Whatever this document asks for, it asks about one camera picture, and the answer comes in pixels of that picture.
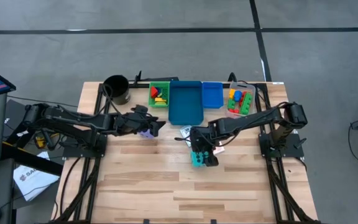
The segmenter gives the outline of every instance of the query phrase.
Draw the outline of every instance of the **paper sheet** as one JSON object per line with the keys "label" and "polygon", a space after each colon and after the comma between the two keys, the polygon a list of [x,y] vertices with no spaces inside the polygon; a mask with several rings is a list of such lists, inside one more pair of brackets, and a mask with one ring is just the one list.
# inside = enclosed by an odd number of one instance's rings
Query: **paper sheet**
{"label": "paper sheet", "polygon": [[[49,160],[49,155],[47,152],[41,152],[40,154],[38,154],[38,157],[42,157]],[[13,179],[15,180],[17,186],[22,192],[22,195],[25,195],[25,200],[31,201],[36,196],[41,194],[41,192],[43,192],[47,187],[49,187],[50,184],[56,182],[59,179],[59,176],[47,174],[30,167],[19,166],[13,172]]]}

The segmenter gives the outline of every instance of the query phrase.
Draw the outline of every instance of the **gray concrete floor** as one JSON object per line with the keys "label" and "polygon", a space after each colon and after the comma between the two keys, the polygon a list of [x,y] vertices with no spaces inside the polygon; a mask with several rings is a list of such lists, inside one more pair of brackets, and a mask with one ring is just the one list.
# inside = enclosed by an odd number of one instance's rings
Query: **gray concrete floor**
{"label": "gray concrete floor", "polygon": [[[261,26],[358,27],[358,1],[256,0]],[[0,0],[3,29],[252,27],[247,0]],[[358,119],[358,32],[264,34],[273,81],[304,105],[300,131],[319,219],[358,223],[358,161],[347,129]],[[114,74],[181,80],[263,81],[254,33],[0,35],[0,74],[11,95],[77,104],[82,83]],[[351,133],[358,155],[358,132]],[[50,218],[57,186],[18,210],[17,222]]]}

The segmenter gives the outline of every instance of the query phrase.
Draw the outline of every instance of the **blue tray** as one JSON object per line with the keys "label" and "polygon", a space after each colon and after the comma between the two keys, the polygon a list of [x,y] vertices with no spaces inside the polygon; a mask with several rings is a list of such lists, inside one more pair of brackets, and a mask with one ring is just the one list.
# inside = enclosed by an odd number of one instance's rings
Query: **blue tray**
{"label": "blue tray", "polygon": [[198,125],[204,120],[202,83],[171,81],[168,119],[173,125]]}
{"label": "blue tray", "polygon": [[223,106],[223,84],[219,82],[203,82],[204,108],[220,108]]}

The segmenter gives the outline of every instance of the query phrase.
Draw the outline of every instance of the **wooden tabletop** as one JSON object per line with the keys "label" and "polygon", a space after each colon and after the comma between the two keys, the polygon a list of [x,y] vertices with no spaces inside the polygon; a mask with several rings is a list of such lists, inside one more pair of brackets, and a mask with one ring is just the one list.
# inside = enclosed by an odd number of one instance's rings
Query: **wooden tabletop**
{"label": "wooden tabletop", "polygon": [[[99,82],[84,83],[79,112],[93,113],[98,85]],[[267,86],[272,106],[288,101],[284,84]],[[136,104],[148,106],[148,92],[148,88],[131,88],[130,102],[117,106],[118,110],[125,113]],[[224,89],[225,104],[227,95],[228,89]],[[224,108],[205,109],[200,126],[225,117]],[[225,146],[225,152],[218,155],[219,166],[195,168],[191,165],[191,149],[185,142],[173,139],[181,137],[181,126],[169,123],[168,109],[149,108],[149,113],[167,121],[157,138],[144,139],[138,134],[108,136],[92,223],[142,223],[145,218],[151,223],[210,223],[210,219],[217,219],[218,223],[275,223],[265,159],[260,155],[259,128],[242,131]],[[74,160],[64,164],[58,204]],[[69,177],[63,210],[78,192],[83,161],[77,163]],[[305,168],[291,158],[283,159],[283,163],[290,193],[306,214],[317,219]],[[286,218],[281,193],[279,196]],[[84,199],[82,218],[88,195]]]}

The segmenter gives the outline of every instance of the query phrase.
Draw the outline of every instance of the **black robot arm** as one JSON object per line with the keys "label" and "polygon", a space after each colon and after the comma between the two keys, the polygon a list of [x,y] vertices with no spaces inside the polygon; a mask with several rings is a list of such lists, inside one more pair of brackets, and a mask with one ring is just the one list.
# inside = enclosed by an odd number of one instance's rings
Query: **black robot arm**
{"label": "black robot arm", "polygon": [[[282,116],[280,109],[284,109],[285,117]],[[219,162],[213,155],[213,150],[215,150],[216,146],[220,146],[220,141],[227,140],[232,136],[235,138],[242,130],[269,123],[280,125],[278,129],[269,134],[270,146],[280,147],[285,143],[285,138],[294,129],[304,127],[308,121],[301,105],[280,103],[263,112],[241,118],[216,119],[210,121],[208,127],[192,127],[190,129],[191,148],[193,152],[208,152],[208,157],[204,159],[204,163],[207,166],[217,166]]]}
{"label": "black robot arm", "polygon": [[[159,129],[165,121],[157,121],[158,117],[147,113],[147,108],[136,105],[133,113],[84,114],[69,111],[62,106],[47,104],[27,105],[23,124],[33,131],[41,131],[51,145],[47,130],[61,133],[75,139],[78,145],[91,150],[98,149],[98,140],[107,134],[123,136],[150,130],[150,134],[157,137]],[[84,126],[90,129],[76,128]]]}

